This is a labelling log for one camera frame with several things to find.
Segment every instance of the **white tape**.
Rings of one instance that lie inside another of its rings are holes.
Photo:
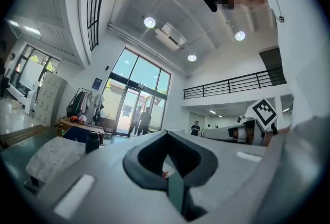
[[[257,156],[257,155],[253,155],[253,154],[249,154],[249,153],[245,153],[245,152],[237,152],[236,156],[241,159],[249,160],[249,161],[252,161],[255,163],[259,163],[262,159],[261,156]]]

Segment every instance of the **cable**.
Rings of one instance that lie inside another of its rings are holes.
[[[279,17],[277,17],[275,15],[275,12],[274,12],[274,15],[276,17],[276,19],[280,22],[280,23],[284,23],[284,17],[282,16],[282,13],[281,13],[281,8],[279,7],[279,3],[278,3],[278,0],[276,0],[276,3],[277,3],[277,6],[278,6],[278,10],[279,10]]]

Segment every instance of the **pipe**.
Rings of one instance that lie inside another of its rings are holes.
[[[157,53],[153,48],[151,48],[149,45],[144,43],[143,41],[139,40],[138,38],[134,37],[130,33],[122,30],[121,28],[118,28],[114,26],[113,24],[109,23],[108,29],[114,33],[116,33],[118,36],[122,37],[124,40],[129,41],[130,43],[137,45],[148,52],[152,53],[154,56],[161,59],[163,62],[174,68],[176,71],[178,71],[180,74],[182,74],[185,78],[190,78],[190,75],[186,73],[184,70],[176,66],[175,64],[171,63],[169,60],[167,60],[165,57],[163,57],[161,54]]]

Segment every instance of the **sign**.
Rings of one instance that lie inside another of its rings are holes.
[[[95,78],[95,81],[92,85],[92,89],[99,90],[101,83],[102,83],[101,79]]]
[[[261,98],[248,108],[248,117],[256,118],[264,130],[278,118],[273,106],[267,99]]]

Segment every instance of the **blue sign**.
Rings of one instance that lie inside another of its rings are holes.
[[[102,83],[101,79],[95,78],[95,81],[92,85],[92,89],[99,90],[101,83]]]

